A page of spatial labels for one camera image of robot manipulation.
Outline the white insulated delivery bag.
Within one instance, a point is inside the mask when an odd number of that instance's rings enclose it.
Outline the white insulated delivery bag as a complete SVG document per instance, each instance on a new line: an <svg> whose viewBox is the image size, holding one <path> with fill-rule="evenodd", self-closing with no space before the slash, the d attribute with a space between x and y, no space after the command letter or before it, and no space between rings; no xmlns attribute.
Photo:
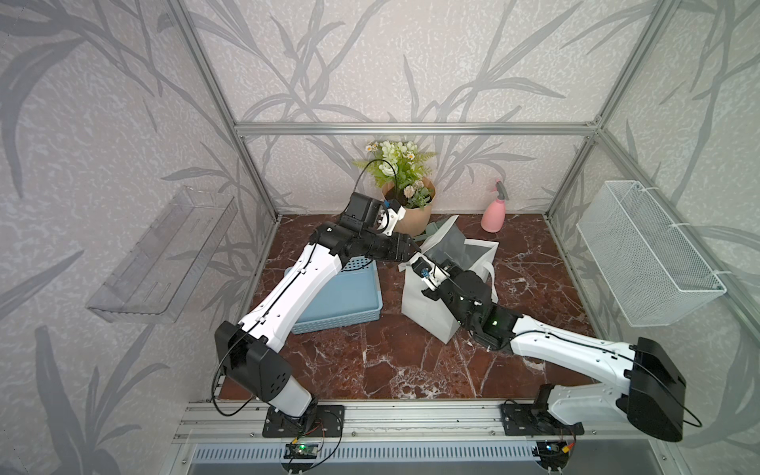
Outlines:
<svg viewBox="0 0 760 475"><path fill-rule="evenodd" d="M468 239L458 219L437 222L422 251L400 266L402 314L443 344L460 328L483 324L499 303L493 265L499 245Z"/></svg>

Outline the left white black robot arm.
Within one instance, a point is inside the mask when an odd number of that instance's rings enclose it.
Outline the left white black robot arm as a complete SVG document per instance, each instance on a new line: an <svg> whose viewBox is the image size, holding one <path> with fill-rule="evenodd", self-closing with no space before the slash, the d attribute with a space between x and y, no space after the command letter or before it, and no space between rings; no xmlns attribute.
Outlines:
<svg viewBox="0 0 760 475"><path fill-rule="evenodd" d="M314 298L352 259L407 262L420 250L410 235L397 231L407 214L396 200L352 193L338 221L314 229L291 271L269 295L237 324L217 328L219 363L211 390L224 376L286 417L307 415L315 399L279 352Z"/></svg>

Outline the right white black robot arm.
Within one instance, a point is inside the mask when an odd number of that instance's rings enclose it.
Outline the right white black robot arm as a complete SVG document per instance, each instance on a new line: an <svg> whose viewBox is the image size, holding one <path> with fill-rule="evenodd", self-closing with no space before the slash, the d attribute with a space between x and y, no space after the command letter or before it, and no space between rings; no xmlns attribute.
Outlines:
<svg viewBox="0 0 760 475"><path fill-rule="evenodd" d="M541 359L593 379L585 386L548 385L534 400L536 421L568 429L626 420L653 439L682 441L686 379L655 340L609 342L544 324L499 305L480 276L453 263L439 267L422 256L412 269L425 282L425 296L443 303L487 350Z"/></svg>

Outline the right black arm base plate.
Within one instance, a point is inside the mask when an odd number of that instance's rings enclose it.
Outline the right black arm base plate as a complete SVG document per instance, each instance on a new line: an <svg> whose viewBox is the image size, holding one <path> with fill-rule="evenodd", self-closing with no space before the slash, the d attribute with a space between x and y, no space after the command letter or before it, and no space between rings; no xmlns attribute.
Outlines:
<svg viewBox="0 0 760 475"><path fill-rule="evenodd" d="M499 410L505 435L572 437L585 433L581 423L568 426L550 415L546 403L518 403L510 399L503 403Z"/></svg>

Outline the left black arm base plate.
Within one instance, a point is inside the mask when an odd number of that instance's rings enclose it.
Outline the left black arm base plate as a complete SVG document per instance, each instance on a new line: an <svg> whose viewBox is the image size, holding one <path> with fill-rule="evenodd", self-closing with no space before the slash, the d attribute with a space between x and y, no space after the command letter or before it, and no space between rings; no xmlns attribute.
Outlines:
<svg viewBox="0 0 760 475"><path fill-rule="evenodd" d="M269 408L264 421L262 436L265 439L291 437L340 437L344 430L346 407L344 405L310 406L301 417L287 416Z"/></svg>

